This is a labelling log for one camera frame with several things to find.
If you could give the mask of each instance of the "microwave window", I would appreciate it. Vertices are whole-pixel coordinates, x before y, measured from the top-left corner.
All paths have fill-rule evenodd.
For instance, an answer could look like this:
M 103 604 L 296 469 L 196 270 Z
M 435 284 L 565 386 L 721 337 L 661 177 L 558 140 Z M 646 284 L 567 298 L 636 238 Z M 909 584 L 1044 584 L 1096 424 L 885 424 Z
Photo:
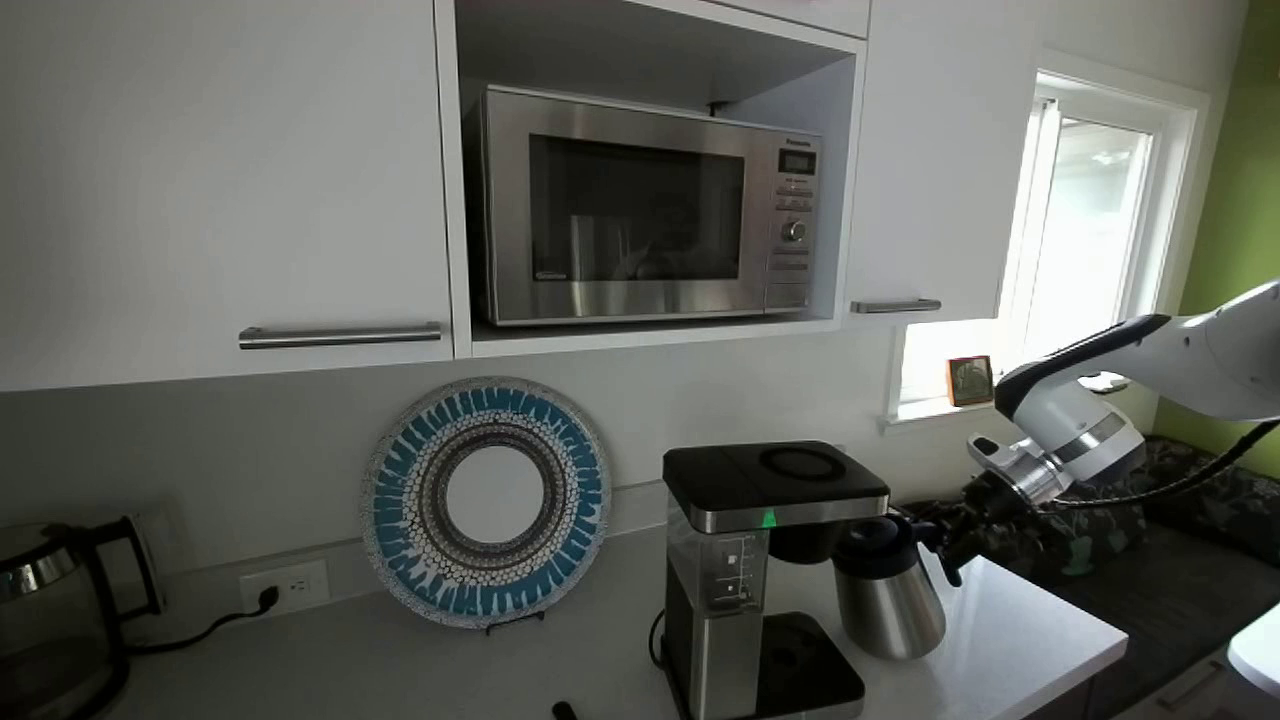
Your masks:
M 744 160 L 528 140 L 534 281 L 735 281 Z

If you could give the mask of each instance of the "decorative plate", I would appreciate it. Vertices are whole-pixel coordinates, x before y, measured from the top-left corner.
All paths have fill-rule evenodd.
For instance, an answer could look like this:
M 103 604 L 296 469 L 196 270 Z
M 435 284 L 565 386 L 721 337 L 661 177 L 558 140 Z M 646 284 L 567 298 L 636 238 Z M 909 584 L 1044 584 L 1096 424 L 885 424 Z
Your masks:
M 494 630 L 552 610 L 590 572 L 609 487 L 609 456 L 565 398 L 462 379 L 390 434 L 366 547 L 413 614 Z

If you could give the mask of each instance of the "cable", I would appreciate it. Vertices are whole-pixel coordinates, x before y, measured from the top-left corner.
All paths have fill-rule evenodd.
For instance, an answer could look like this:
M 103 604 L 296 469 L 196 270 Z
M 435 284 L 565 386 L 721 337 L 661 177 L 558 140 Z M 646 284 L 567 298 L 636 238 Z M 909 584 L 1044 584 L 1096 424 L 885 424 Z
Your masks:
M 229 618 L 213 620 L 203 632 L 174 642 L 174 644 L 134 644 L 127 658 L 160 658 L 160 654 L 191 647 L 191 644 L 207 642 L 213 632 L 220 632 L 224 626 L 267 618 L 276 604 L 279 604 L 279 587 L 273 584 L 273 587 L 255 594 L 252 614 L 229 614 Z
M 1147 492 L 1129 492 L 1129 496 L 1096 496 L 1096 501 L 1057 501 L 1053 508 L 1117 508 L 1117 505 L 1147 505 L 1184 487 L 1195 487 L 1212 482 L 1217 474 L 1232 469 L 1253 446 L 1259 446 L 1280 421 L 1253 424 L 1226 456 L 1212 463 L 1189 474 L 1184 482 L 1147 487 Z
M 666 647 L 658 644 L 658 630 L 670 620 L 670 614 L 658 614 L 648 626 L 648 664 L 670 668 Z
M 558 700 L 558 703 L 552 703 L 552 716 L 558 716 L 558 720 L 576 720 L 576 709 L 574 709 L 567 700 Z

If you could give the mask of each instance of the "wall cabinet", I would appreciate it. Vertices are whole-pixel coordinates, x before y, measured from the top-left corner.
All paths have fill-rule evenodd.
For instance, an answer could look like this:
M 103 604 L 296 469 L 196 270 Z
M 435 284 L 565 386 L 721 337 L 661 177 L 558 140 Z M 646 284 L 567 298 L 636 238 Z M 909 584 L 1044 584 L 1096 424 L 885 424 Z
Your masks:
M 450 360 L 433 13 L 5 5 L 0 389 Z
M 794 26 L 811 26 L 845 36 L 869 36 L 874 0 L 712 0 L 727 10 L 750 10 L 762 17 L 782 17 Z
M 885 0 L 869 46 L 847 306 L 993 315 L 1035 90 L 1035 5 Z
M 762 10 L 790 10 L 803 17 L 819 5 L 771 0 Z M 866 39 L 857 39 L 853 32 L 799 26 L 785 13 L 755 13 L 718 0 L 463 0 L 458 5 L 458 13 L 462 115 L 480 112 L 483 86 L 515 86 L 537 93 L 648 104 L 708 122 L 799 127 L 809 135 L 819 135 L 823 158 L 817 293 L 799 315 L 769 324 L 539 332 L 506 332 L 471 315 L 471 337 L 462 337 L 462 357 L 700 344 L 839 328 L 839 222 L 853 171 L 847 135 Z M 480 238 L 483 226 L 471 226 L 468 243 L 462 243 L 454 258 L 475 258 Z

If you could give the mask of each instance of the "electric kettle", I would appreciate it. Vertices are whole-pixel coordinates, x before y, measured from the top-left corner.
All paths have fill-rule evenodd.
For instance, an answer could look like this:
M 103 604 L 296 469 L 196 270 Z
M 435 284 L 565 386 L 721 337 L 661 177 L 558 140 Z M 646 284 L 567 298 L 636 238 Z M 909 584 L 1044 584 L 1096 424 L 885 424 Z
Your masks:
M 103 546 L 127 546 L 145 604 L 121 614 Z M 0 709 L 7 720 L 90 716 L 123 688 L 121 626 L 160 614 L 134 519 L 0 533 Z

